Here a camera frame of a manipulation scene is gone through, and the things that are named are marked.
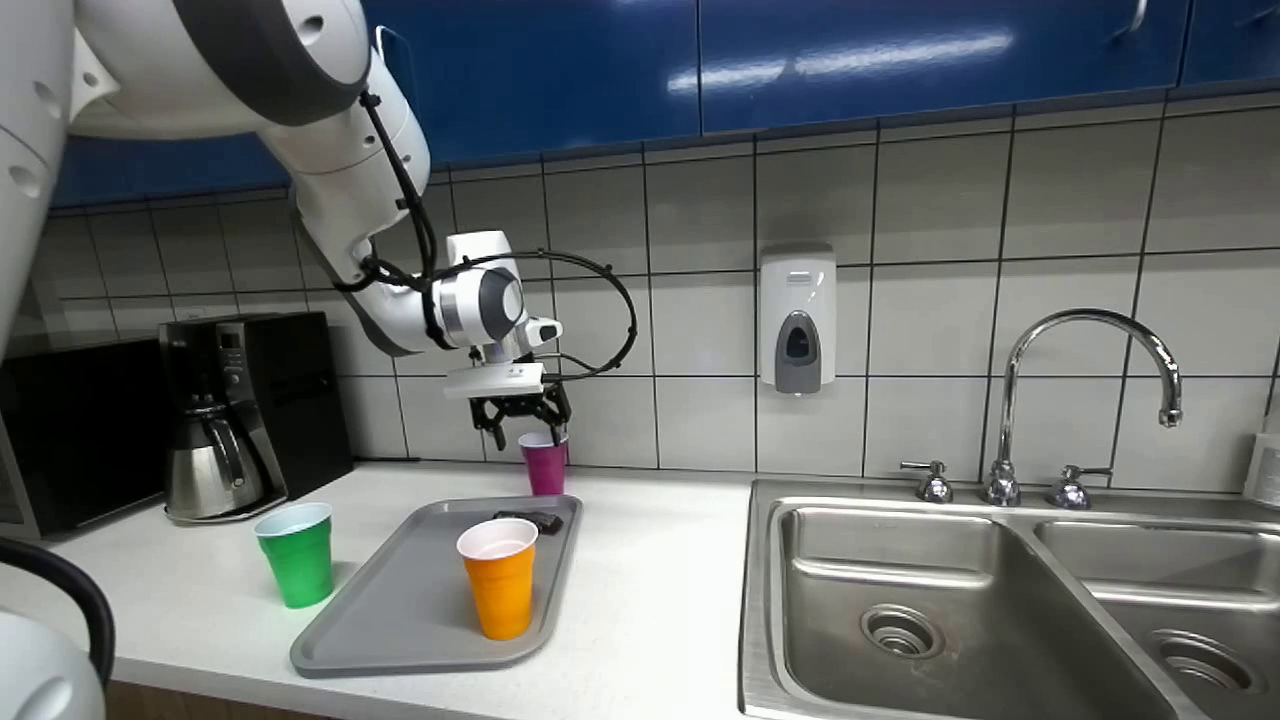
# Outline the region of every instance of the kitchen counter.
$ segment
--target kitchen counter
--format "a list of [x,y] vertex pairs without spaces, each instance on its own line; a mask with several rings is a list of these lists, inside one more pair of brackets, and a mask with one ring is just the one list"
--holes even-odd
[[[352,577],[407,511],[460,496],[522,496],[522,468],[365,465],[315,496],[337,507]],[[55,543],[118,607],[118,682],[315,718],[652,720],[736,712],[746,480],[574,471],[584,523],[557,637],[502,671],[303,682],[293,640],[320,607],[276,599],[251,523],[171,528],[146,507]],[[0,584],[0,605],[81,631],[54,588]]]

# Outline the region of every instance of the soap dispenser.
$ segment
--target soap dispenser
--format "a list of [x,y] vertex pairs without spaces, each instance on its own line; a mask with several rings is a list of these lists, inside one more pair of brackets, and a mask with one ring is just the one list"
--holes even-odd
[[831,249],[761,258],[761,381],[792,398],[835,381]]

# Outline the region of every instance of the coffee maker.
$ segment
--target coffee maker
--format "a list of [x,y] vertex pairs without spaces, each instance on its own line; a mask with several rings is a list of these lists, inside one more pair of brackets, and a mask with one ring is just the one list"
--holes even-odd
[[162,332],[177,398],[163,511],[230,523],[352,471],[325,312]]

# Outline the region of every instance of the orange cup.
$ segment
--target orange cup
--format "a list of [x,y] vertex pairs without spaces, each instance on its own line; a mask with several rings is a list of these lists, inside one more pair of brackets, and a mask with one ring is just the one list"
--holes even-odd
[[538,523],[522,516],[473,523],[455,542],[473,581],[482,637],[518,640],[531,621]]

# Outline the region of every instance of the purple cup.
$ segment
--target purple cup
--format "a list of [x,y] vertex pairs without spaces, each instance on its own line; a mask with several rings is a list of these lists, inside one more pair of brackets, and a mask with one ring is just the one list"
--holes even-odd
[[522,437],[522,452],[531,496],[566,496],[567,446],[539,427]]

